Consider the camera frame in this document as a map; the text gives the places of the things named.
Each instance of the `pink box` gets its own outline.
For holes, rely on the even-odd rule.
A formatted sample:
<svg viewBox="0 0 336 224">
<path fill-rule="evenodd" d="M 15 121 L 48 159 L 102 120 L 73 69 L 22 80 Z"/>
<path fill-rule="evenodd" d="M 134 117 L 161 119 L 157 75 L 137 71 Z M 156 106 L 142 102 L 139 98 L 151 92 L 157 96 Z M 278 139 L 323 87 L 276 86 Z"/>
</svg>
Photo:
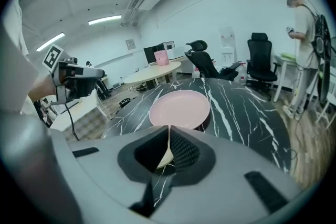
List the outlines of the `pink box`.
<svg viewBox="0 0 336 224">
<path fill-rule="evenodd" d="M 169 65 L 168 55 L 166 50 L 159 50 L 154 53 L 158 66 Z"/>
</svg>

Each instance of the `white sneaker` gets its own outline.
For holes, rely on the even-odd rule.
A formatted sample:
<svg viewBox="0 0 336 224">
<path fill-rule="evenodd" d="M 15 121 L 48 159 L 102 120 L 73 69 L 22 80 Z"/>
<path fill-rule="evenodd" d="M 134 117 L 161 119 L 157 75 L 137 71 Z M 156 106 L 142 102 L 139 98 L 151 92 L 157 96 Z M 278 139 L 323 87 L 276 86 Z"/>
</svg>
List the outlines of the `white sneaker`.
<svg viewBox="0 0 336 224">
<path fill-rule="evenodd" d="M 299 121 L 299 120 L 301 120 L 301 117 L 302 117 L 302 114 L 300 114 L 300 113 L 295 113 L 295 115 L 294 115 L 294 119 L 296 120 L 296 121 Z"/>
<path fill-rule="evenodd" d="M 286 105 L 282 106 L 282 110 L 290 119 L 294 119 L 294 112 Z"/>
</svg>

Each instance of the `computer monitor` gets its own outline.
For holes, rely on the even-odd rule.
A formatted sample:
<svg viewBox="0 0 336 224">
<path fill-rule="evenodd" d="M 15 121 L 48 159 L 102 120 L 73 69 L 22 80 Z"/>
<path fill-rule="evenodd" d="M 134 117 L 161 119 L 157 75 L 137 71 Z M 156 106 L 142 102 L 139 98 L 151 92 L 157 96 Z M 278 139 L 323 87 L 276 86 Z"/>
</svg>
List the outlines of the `computer monitor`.
<svg viewBox="0 0 336 224">
<path fill-rule="evenodd" d="M 154 53 L 159 50 L 164 50 L 163 44 L 159 44 L 153 47 L 148 47 L 143 49 L 146 55 L 146 59 L 148 63 L 156 62 L 156 58 Z"/>
</svg>

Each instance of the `desk leg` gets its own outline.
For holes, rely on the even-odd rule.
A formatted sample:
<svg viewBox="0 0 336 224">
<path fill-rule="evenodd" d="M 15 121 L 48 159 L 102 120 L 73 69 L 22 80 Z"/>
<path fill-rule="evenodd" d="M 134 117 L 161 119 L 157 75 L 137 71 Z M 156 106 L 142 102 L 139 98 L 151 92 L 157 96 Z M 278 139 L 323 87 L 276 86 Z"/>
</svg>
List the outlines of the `desk leg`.
<svg viewBox="0 0 336 224">
<path fill-rule="evenodd" d="M 172 72 L 172 76 L 173 76 L 173 81 L 176 81 L 177 78 L 176 78 L 176 71 L 175 70 Z"/>
<path fill-rule="evenodd" d="M 154 85 L 154 80 L 149 80 L 149 81 L 146 81 L 146 85 L 147 85 L 147 88 L 149 90 L 151 89 L 154 89 L 155 88 L 155 85 Z"/>
<path fill-rule="evenodd" d="M 277 91 L 276 91 L 274 99 L 273 99 L 274 103 L 278 101 L 280 91 L 281 91 L 281 88 L 282 88 L 282 84 L 283 84 L 283 81 L 285 79 L 286 69 L 287 69 L 287 63 L 286 63 L 286 61 L 283 61 L 282 67 L 281 67 L 281 76 L 280 76 L 279 85 L 278 85 Z"/>
<path fill-rule="evenodd" d="M 170 83 L 169 74 L 165 75 L 164 77 L 166 78 L 166 82 Z"/>
</svg>

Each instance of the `black office chair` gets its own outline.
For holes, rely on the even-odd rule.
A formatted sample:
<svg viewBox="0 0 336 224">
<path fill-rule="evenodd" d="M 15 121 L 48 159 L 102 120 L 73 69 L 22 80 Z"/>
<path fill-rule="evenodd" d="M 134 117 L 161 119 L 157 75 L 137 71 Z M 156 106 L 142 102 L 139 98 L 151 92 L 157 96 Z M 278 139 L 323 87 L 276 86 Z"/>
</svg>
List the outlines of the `black office chair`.
<svg viewBox="0 0 336 224">
<path fill-rule="evenodd" d="M 271 51 L 272 42 L 268 40 L 265 33 L 252 33 L 251 39 L 247 41 L 250 50 L 250 60 L 247 60 L 247 73 L 258 82 L 253 85 L 251 81 L 248 83 L 261 90 L 268 96 L 268 101 L 271 100 L 270 86 L 268 82 L 278 80 L 276 75 L 277 68 L 281 65 L 274 62 L 274 71 L 271 71 Z"/>
<path fill-rule="evenodd" d="M 205 41 L 196 40 L 194 42 L 187 43 L 187 45 L 190 45 L 192 48 L 184 54 L 194 64 L 194 66 L 198 68 L 202 78 L 215 78 L 233 81 L 233 79 L 238 75 L 236 68 L 239 67 L 239 62 L 218 73 L 212 63 L 213 60 L 210 58 L 209 54 L 204 51 L 208 47 Z"/>
</svg>

